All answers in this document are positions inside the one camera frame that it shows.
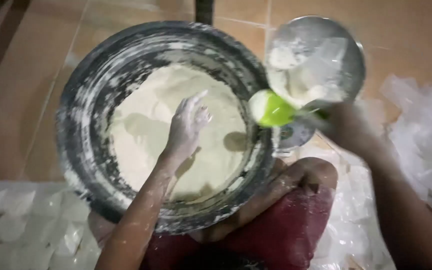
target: dough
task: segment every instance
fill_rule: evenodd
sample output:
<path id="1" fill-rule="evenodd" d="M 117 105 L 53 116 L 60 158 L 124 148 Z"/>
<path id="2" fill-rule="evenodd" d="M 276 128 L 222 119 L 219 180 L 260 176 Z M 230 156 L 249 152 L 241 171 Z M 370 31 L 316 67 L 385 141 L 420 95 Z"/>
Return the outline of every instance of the dough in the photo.
<path id="1" fill-rule="evenodd" d="M 204 72 L 183 65 L 153 71 L 115 109 L 110 133 L 119 171 L 138 191 L 153 170 L 168 140 L 171 118 L 183 98 L 204 89 L 203 104 L 213 119 L 201 130 L 199 148 L 176 172 L 170 200 L 212 195 L 231 181 L 245 151 L 245 124 L 231 88 Z"/>

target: flour-covered hand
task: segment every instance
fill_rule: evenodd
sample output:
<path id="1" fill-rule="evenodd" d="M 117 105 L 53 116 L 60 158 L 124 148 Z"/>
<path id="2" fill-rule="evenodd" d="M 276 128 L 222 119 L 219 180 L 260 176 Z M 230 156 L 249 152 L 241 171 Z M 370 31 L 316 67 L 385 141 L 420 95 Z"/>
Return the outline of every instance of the flour-covered hand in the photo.
<path id="1" fill-rule="evenodd" d="M 201 105 L 201 99 L 207 93 L 208 90 L 204 90 L 184 98 L 171 120 L 163 154 L 174 162 L 176 168 L 195 152 L 199 144 L 199 132 L 211 120 L 208 108 Z"/>

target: forearm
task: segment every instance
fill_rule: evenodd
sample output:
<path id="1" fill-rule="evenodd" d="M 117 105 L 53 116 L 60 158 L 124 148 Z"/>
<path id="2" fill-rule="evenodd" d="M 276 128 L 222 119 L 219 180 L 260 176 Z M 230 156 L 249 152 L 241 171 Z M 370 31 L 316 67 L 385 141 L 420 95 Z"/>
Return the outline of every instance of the forearm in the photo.
<path id="1" fill-rule="evenodd" d="M 384 146 L 362 154 L 371 173 L 381 234 L 399 269 L 432 269 L 432 212 Z"/>
<path id="2" fill-rule="evenodd" d="M 174 172 L 171 161 L 161 155 L 106 242 L 96 269 L 135 270 L 139 268 Z"/>

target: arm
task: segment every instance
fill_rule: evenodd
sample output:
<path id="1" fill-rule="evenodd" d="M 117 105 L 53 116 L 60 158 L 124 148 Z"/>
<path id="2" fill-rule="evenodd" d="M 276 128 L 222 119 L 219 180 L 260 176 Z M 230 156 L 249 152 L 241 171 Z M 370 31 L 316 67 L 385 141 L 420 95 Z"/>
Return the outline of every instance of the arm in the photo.
<path id="1" fill-rule="evenodd" d="M 384 143 L 366 127 L 356 108 L 335 104 L 329 119 L 312 119 L 339 146 L 363 158 L 372 184 L 382 237 L 398 269 L 432 269 L 432 212 L 405 180 Z"/>
<path id="2" fill-rule="evenodd" d="M 199 105 L 207 91 L 181 101 L 171 121 L 167 145 L 141 190 L 105 244 L 96 269 L 138 269 L 153 234 L 166 190 L 177 168 L 198 146 L 199 131 L 211 119 Z"/>

